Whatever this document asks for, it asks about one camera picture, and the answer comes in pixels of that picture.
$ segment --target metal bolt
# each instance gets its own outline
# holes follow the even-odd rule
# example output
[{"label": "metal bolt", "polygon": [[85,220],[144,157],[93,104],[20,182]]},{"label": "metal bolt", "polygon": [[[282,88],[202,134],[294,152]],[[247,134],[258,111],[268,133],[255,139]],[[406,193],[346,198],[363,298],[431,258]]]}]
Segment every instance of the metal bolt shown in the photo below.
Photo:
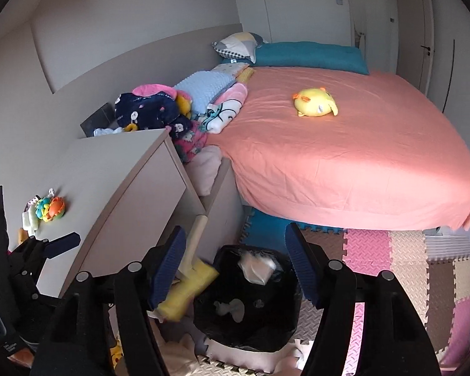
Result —
[{"label": "metal bolt", "polygon": [[343,268],[343,263],[339,260],[330,260],[329,268],[336,271],[341,270]]},{"label": "metal bolt", "polygon": [[383,270],[381,272],[381,276],[385,279],[385,280],[388,280],[388,281],[391,281],[395,278],[395,275],[394,273],[392,273],[390,270]]},{"label": "metal bolt", "polygon": [[136,271],[141,270],[141,263],[139,262],[133,262],[127,266],[127,270],[129,270],[131,273],[135,273]]},{"label": "metal bolt", "polygon": [[77,280],[77,281],[80,281],[80,282],[86,281],[88,278],[89,278],[89,273],[86,272],[86,271],[80,271],[80,272],[76,275],[76,280]]}]

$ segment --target blue textured pillow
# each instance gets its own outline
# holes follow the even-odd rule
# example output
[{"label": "blue textured pillow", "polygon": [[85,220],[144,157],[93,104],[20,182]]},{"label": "blue textured pillow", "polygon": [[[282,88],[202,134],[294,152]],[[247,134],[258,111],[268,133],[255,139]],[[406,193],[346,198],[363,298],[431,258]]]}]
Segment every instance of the blue textured pillow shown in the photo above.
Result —
[{"label": "blue textured pillow", "polygon": [[187,92],[191,98],[191,111],[204,114],[207,106],[235,83],[232,75],[212,70],[200,70],[179,82],[174,89]]},{"label": "blue textured pillow", "polygon": [[317,42],[263,44],[256,49],[256,64],[253,66],[321,67],[362,75],[369,74],[358,48]]}]

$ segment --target pink plush toy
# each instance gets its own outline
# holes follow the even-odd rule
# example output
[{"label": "pink plush toy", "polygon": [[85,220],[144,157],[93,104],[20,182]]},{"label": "pink plush toy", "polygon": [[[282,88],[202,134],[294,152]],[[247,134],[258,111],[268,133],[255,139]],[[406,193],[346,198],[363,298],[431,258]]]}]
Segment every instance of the pink plush toy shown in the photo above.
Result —
[{"label": "pink plush toy", "polygon": [[177,91],[174,87],[166,85],[141,85],[136,87],[132,94],[136,96],[148,97],[151,95],[156,95],[158,92],[164,91],[166,94],[172,97],[173,100],[176,100]]}]

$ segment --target trash bin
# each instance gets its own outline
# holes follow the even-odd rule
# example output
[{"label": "trash bin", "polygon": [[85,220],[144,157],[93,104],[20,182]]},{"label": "trash bin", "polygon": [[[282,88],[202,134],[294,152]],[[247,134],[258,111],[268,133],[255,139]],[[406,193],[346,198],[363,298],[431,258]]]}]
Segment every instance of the trash bin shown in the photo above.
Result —
[{"label": "trash bin", "polygon": [[[246,252],[272,259],[275,270],[265,285],[244,277],[239,261]],[[230,245],[218,251],[213,265],[219,276],[194,300],[195,326],[227,347],[255,352],[284,347],[296,331],[302,298],[289,257],[266,248]],[[219,315],[220,305],[234,312]]]}]

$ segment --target mattress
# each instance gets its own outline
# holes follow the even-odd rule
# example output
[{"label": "mattress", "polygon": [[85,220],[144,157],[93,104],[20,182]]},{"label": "mattress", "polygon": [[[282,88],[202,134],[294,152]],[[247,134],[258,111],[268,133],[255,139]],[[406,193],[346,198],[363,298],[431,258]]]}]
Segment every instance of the mattress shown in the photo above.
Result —
[{"label": "mattress", "polygon": [[[292,94],[327,88],[339,114],[298,117]],[[405,80],[298,67],[257,68],[238,116],[209,134],[238,189],[262,212],[374,230],[470,226],[470,152]]]}]

